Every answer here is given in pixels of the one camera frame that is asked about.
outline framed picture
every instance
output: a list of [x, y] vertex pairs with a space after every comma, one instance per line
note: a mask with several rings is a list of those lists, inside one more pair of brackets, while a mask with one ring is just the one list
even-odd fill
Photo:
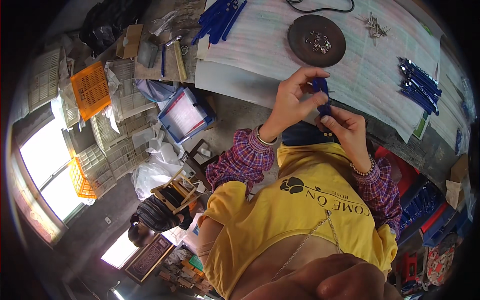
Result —
[[152, 243], [145, 246], [125, 264], [125, 272], [138, 284], [142, 284], [148, 275], [172, 253], [175, 245], [163, 235], [157, 234]]

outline pink patterned cloth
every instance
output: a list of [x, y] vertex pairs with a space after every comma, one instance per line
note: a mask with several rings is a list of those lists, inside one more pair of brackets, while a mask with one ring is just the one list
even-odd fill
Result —
[[[213, 190], [228, 181], [243, 182], [247, 186], [247, 196], [255, 184], [262, 182], [262, 172], [272, 167], [274, 159], [272, 147], [261, 143], [251, 129], [238, 129], [233, 136], [233, 146], [219, 157], [217, 163], [208, 165], [206, 177]], [[379, 228], [388, 224], [398, 240], [402, 207], [390, 170], [388, 160], [380, 158], [368, 176], [356, 173], [354, 176], [359, 196], [370, 208], [375, 226]]]

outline dark round dish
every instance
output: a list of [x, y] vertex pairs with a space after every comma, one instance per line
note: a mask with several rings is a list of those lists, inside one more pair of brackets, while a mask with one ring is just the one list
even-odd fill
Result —
[[[311, 32], [319, 32], [328, 37], [332, 47], [325, 54], [314, 51], [313, 45], [305, 42], [311, 37]], [[315, 14], [307, 14], [293, 21], [288, 28], [287, 38], [290, 48], [299, 59], [311, 66], [321, 68], [338, 63], [347, 47], [340, 28], [331, 20]]]

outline hand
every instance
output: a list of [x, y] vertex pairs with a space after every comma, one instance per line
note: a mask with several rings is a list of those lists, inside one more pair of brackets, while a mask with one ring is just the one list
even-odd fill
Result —
[[325, 104], [328, 97], [325, 93], [313, 94], [309, 99], [300, 102], [303, 94], [313, 91], [307, 84], [314, 77], [329, 77], [330, 74], [321, 68], [300, 68], [290, 78], [280, 82], [276, 94], [273, 111], [265, 124], [260, 128], [260, 138], [266, 142], [273, 141], [283, 130], [303, 120], [317, 107]]
[[366, 173], [372, 167], [365, 138], [365, 118], [338, 107], [331, 106], [332, 116], [320, 116], [315, 122], [330, 129], [340, 141], [343, 150], [359, 172]]

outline black plastic bag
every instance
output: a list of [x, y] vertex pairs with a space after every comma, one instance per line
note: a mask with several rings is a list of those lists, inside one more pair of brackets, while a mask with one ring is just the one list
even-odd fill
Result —
[[123, 29], [135, 24], [152, 0], [105, 0], [97, 3], [85, 17], [80, 40], [96, 58], [121, 36]]

